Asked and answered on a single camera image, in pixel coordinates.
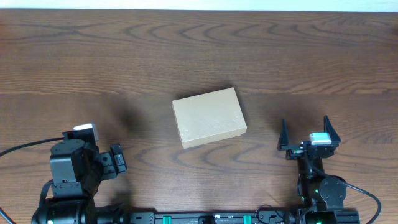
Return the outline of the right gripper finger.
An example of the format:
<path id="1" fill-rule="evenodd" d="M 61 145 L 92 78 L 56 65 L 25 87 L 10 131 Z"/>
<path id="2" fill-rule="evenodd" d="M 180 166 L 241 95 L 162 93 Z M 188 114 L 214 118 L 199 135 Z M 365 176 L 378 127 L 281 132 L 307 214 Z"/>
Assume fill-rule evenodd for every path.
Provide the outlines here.
<path id="1" fill-rule="evenodd" d="M 329 134 L 331 142 L 333 144 L 339 144 L 341 142 L 339 135 L 336 133 L 327 115 L 325 115 L 323 118 L 323 129 L 324 132 Z"/>
<path id="2" fill-rule="evenodd" d="M 279 151 L 285 151 L 285 147 L 289 145 L 289 136 L 287 132 L 287 125 L 285 120 L 282 120 L 282 130 L 280 132 L 277 149 Z"/>

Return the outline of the cardboard box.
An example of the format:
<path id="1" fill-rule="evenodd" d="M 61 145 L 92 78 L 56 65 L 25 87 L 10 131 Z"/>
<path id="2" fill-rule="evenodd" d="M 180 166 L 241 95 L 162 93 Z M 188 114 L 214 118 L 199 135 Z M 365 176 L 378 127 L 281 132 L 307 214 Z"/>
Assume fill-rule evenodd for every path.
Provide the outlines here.
<path id="1" fill-rule="evenodd" d="M 184 149 L 233 138 L 247 131 L 233 87 L 173 100 L 172 108 Z"/>

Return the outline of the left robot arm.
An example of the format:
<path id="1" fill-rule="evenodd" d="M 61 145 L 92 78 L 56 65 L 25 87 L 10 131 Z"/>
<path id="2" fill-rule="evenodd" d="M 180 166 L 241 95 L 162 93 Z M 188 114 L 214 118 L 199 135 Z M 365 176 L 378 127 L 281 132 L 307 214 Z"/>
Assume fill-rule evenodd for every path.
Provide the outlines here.
<path id="1" fill-rule="evenodd" d="M 129 223 L 120 205 L 97 207 L 100 183 L 127 171 L 119 144 L 99 152 L 96 144 L 81 139 L 64 140 L 51 148 L 53 179 L 42 188 L 32 223 Z"/>

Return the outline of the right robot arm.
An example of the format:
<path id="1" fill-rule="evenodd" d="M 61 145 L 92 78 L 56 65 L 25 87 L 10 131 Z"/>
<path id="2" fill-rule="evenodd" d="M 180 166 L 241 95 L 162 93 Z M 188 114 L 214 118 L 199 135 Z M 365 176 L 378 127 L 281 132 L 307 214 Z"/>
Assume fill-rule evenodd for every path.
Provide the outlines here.
<path id="1" fill-rule="evenodd" d="M 285 120 L 282 120 L 277 149 L 285 152 L 287 160 L 298 163 L 297 190 L 303 205 L 291 208 L 284 215 L 285 223 L 336 223 L 335 212 L 343 209 L 346 187 L 343 179 L 326 175 L 323 159 L 334 155 L 341 139 L 327 116 L 323 131 L 311 133 L 308 141 L 289 143 Z"/>

